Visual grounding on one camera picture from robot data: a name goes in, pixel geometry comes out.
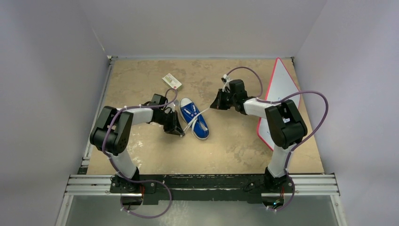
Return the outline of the blue canvas sneaker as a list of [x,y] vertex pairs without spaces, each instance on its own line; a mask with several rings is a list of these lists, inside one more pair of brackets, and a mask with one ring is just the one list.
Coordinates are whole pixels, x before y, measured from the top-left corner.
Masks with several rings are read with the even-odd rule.
[[209,128],[204,119],[203,114],[209,109],[200,110],[195,103],[185,97],[179,102],[180,113],[183,121],[186,123],[183,132],[191,131],[191,133],[200,140],[205,140],[209,137]]

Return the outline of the white shoelace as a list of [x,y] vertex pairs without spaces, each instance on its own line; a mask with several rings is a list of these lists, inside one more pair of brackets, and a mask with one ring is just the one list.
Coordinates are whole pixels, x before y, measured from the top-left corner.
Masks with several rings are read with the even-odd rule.
[[197,118],[198,118],[200,115],[202,115],[204,112],[206,112],[207,110],[209,110],[209,109],[210,109],[210,108],[208,107],[208,108],[206,108],[205,110],[199,112],[197,115],[195,115],[195,116],[193,117],[193,119],[192,119],[189,123],[187,123],[186,127],[183,129],[183,132],[185,133],[193,124],[196,123]]

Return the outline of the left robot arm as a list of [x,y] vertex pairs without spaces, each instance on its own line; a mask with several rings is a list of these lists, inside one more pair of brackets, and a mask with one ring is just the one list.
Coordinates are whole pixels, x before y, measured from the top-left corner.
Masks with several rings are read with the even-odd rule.
[[130,159],[127,145],[133,125],[152,122],[162,126],[167,134],[184,135],[173,104],[160,94],[154,94],[151,101],[138,107],[117,109],[105,106],[100,112],[89,141],[116,166],[116,175],[112,177],[115,187],[130,193],[143,187],[139,169]]

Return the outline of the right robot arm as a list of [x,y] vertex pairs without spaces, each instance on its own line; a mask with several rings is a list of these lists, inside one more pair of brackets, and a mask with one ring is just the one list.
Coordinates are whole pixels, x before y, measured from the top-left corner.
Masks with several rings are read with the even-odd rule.
[[223,87],[218,90],[210,108],[228,110],[234,108],[243,115],[267,120],[269,134],[275,144],[272,159],[265,169],[264,185],[271,192],[277,191],[287,181],[287,165],[294,146],[302,142],[308,130],[291,97],[299,92],[277,100],[261,100],[249,97],[243,80],[222,79]]

